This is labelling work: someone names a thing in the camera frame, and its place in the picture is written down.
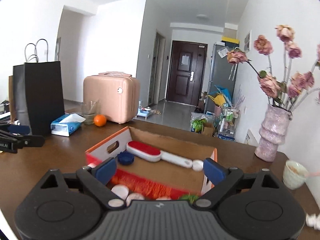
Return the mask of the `white ribbed cap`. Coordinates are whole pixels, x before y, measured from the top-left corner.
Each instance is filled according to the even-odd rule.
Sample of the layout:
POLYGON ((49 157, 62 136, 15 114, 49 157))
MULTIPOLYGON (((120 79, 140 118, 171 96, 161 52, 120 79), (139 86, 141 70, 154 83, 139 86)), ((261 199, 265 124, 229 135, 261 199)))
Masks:
POLYGON ((121 199, 126 200, 130 190, 127 186, 119 184, 119 185, 114 185, 111 191, 121 199))

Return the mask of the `green spray bottle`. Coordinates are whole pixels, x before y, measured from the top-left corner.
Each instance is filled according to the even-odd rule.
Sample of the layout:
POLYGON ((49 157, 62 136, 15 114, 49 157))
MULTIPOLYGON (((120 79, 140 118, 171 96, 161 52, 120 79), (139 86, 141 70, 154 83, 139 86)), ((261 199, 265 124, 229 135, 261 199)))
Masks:
POLYGON ((187 200, 190 204, 193 204, 195 201, 199 199, 199 196, 196 194, 184 194, 179 197, 179 200, 187 200))

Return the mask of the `white round disc device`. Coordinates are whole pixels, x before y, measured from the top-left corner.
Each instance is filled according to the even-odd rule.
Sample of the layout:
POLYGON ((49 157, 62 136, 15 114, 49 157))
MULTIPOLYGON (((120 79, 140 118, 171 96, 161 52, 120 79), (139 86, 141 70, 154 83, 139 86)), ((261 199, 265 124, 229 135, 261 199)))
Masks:
POLYGON ((133 200, 144 200, 144 196, 140 193, 131 193, 126 198, 126 205, 129 206, 133 200))

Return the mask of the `blue purple round lid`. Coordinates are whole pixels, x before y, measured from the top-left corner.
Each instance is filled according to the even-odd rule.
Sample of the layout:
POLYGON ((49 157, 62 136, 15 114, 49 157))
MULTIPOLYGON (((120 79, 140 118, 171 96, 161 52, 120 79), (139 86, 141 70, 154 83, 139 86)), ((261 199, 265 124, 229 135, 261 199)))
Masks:
POLYGON ((135 161, 135 156, 127 151, 120 152, 117 156, 118 163, 121 165, 127 166, 133 164, 135 161))

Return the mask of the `red white lint brush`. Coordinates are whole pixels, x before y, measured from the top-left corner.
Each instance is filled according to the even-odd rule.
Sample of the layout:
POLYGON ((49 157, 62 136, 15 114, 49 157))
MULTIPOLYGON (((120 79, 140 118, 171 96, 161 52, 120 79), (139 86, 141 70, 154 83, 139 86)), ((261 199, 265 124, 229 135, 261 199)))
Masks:
POLYGON ((184 168, 192 168, 193 165, 193 161, 190 159, 165 152, 139 141, 129 141, 126 145, 126 150, 127 152, 130 152, 133 155, 151 163, 156 163, 160 160, 163 160, 184 168))

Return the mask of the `white plastic bottle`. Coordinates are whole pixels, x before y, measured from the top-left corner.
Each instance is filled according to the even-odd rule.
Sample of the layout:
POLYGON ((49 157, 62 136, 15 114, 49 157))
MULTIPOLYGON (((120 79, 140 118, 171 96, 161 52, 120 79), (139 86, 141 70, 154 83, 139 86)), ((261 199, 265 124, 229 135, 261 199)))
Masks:
POLYGON ((203 170, 203 161, 199 159, 193 160, 192 169, 196 172, 201 172, 203 170))

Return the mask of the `brown paper bag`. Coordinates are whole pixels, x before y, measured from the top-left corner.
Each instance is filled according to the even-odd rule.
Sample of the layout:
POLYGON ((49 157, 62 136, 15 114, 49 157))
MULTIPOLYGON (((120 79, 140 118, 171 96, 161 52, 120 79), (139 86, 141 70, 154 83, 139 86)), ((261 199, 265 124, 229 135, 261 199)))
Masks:
POLYGON ((15 101, 14 101, 14 83, 13 76, 9 76, 9 110, 11 122, 16 121, 15 101))

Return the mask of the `black paper bag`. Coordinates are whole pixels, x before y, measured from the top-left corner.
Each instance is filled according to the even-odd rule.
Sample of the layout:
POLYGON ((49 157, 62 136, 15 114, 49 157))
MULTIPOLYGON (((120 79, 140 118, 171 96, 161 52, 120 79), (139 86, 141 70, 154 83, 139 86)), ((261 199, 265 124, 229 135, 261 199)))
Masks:
POLYGON ((13 66, 13 94, 16 118, 32 135, 48 135, 51 123, 64 115, 61 64, 40 62, 37 43, 25 63, 13 66))

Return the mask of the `blue tissue box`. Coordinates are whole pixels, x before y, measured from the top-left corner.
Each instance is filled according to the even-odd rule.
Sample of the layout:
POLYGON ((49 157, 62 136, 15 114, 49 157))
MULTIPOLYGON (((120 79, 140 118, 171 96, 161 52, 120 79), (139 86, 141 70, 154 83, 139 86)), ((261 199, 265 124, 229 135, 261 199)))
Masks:
POLYGON ((51 133, 63 137, 73 134, 86 119, 76 113, 64 114, 50 124, 51 133))

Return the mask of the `pale green bowl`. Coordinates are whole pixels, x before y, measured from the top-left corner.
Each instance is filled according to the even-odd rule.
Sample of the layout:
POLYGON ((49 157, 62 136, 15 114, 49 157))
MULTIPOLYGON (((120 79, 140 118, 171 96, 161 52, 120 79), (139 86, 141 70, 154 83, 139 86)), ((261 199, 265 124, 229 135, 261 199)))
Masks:
POLYGON ((307 169, 292 160, 287 160, 284 166, 283 183, 291 190, 300 188, 307 180, 309 172, 307 169))

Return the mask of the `orange fruit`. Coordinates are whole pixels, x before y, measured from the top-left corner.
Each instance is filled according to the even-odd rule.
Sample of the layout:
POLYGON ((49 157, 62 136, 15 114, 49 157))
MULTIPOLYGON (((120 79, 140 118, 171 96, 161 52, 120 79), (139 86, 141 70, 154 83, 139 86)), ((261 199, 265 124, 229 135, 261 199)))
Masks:
POLYGON ((102 114, 97 114, 94 119, 93 122, 95 124, 95 126, 97 127, 103 127, 106 125, 107 123, 107 118, 106 116, 102 115, 102 114))

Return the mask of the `red cardboard box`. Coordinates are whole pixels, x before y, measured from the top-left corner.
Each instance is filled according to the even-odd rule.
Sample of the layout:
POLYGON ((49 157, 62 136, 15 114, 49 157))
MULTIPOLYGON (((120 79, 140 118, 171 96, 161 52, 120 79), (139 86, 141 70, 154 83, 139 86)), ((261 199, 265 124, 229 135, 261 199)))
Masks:
POLYGON ((86 151, 88 164, 112 158, 111 178, 103 171, 103 183, 125 185, 146 198, 178 199, 201 196, 214 184, 204 175, 206 158, 217 160, 217 149, 126 126, 86 151))

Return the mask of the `pink suitcase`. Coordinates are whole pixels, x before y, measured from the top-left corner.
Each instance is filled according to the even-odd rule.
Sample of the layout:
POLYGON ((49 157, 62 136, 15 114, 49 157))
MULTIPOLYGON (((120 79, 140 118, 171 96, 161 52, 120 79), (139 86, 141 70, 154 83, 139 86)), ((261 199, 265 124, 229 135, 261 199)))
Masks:
POLYGON ((138 113, 140 81, 123 72, 105 72, 84 79, 84 102, 96 101, 98 113, 124 124, 138 113))

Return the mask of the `grey refrigerator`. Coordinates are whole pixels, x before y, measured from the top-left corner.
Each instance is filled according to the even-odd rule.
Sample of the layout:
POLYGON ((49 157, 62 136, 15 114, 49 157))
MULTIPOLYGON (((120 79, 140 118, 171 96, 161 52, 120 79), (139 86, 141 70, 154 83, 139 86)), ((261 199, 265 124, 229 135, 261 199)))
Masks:
POLYGON ((235 67, 228 63, 228 51, 231 51, 231 47, 227 46, 225 42, 216 42, 213 45, 209 80, 205 88, 207 95, 210 96, 226 89, 232 101, 236 74, 234 73, 235 67))

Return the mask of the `dark brown door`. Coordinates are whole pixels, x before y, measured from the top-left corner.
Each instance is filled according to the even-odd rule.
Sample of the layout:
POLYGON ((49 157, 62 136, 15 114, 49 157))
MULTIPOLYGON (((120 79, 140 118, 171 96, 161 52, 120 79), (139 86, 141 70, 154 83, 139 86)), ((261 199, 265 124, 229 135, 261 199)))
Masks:
POLYGON ((173 41, 166 100, 196 106, 202 89, 207 45, 173 41))

